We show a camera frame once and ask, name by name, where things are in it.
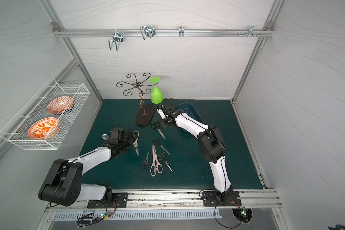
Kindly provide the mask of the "pink handled scissors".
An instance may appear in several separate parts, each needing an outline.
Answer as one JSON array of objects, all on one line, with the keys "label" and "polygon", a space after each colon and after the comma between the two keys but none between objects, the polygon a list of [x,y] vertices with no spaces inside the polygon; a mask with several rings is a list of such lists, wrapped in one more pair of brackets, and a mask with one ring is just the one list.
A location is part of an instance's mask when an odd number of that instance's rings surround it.
[{"label": "pink handled scissors", "polygon": [[150,175],[155,177],[156,174],[161,174],[162,172],[163,166],[159,163],[155,145],[152,144],[152,164],[150,167]]}]

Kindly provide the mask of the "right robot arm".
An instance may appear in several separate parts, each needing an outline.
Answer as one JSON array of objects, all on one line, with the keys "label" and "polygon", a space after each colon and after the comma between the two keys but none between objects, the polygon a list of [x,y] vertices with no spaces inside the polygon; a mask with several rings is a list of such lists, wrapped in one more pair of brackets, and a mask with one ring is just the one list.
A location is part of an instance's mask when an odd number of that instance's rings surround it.
[{"label": "right robot arm", "polygon": [[205,125],[193,119],[185,111],[170,106],[168,102],[159,104],[157,112],[161,116],[162,124],[176,125],[197,139],[200,153],[212,171],[217,201],[227,201],[233,194],[233,189],[226,170],[225,142],[219,129],[215,125]]}]

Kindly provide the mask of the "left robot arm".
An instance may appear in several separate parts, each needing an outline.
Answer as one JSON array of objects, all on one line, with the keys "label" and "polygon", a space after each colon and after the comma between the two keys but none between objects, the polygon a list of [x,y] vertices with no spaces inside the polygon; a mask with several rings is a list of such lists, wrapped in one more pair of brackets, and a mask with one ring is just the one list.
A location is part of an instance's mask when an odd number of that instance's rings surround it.
[{"label": "left robot arm", "polygon": [[82,182],[83,175],[96,166],[107,162],[128,149],[138,146],[138,131],[116,127],[103,145],[84,155],[53,162],[39,192],[38,198],[50,204],[68,207],[75,202],[98,201],[107,207],[114,202],[112,188]]}]

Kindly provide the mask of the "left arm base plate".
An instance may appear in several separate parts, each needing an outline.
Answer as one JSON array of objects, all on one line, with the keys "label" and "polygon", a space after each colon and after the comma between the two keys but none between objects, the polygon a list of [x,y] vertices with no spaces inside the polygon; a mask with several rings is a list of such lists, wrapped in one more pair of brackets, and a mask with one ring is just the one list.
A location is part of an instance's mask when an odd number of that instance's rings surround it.
[{"label": "left arm base plate", "polygon": [[128,193],[107,193],[101,200],[90,200],[88,202],[88,209],[104,209],[104,208],[126,208]]}]

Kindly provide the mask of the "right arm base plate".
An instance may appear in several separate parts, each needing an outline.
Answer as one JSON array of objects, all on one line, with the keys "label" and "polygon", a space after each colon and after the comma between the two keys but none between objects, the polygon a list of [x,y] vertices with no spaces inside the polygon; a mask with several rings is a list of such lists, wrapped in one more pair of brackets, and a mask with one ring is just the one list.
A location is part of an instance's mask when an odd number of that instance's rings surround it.
[{"label": "right arm base plate", "polygon": [[228,190],[227,193],[222,194],[216,191],[201,190],[199,196],[203,199],[204,207],[239,207],[242,205],[238,191]]}]

